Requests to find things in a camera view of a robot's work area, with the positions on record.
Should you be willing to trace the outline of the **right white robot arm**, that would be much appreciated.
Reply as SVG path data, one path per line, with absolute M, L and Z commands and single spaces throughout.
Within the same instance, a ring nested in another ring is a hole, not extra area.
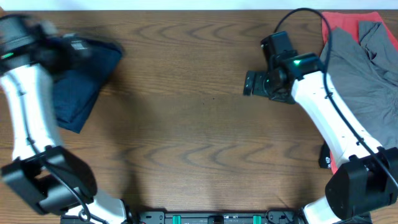
M 315 54 L 269 59 L 266 72 L 248 71 L 244 95 L 298 103 L 309 115 L 337 168 L 322 198 L 306 205 L 300 223 L 347 223 L 397 201 L 397 148 L 384 149 L 360 124 Z

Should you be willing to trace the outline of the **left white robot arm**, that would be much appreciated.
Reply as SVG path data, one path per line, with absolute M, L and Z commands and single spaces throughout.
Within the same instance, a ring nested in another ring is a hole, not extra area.
M 62 223 L 132 223 L 123 200 L 97 187 L 91 168 L 64 148 L 52 102 L 54 75 L 86 62 L 91 48 L 74 35 L 55 38 L 51 23 L 1 18 L 1 87 L 12 118 L 12 162 L 3 181 L 40 215 Z

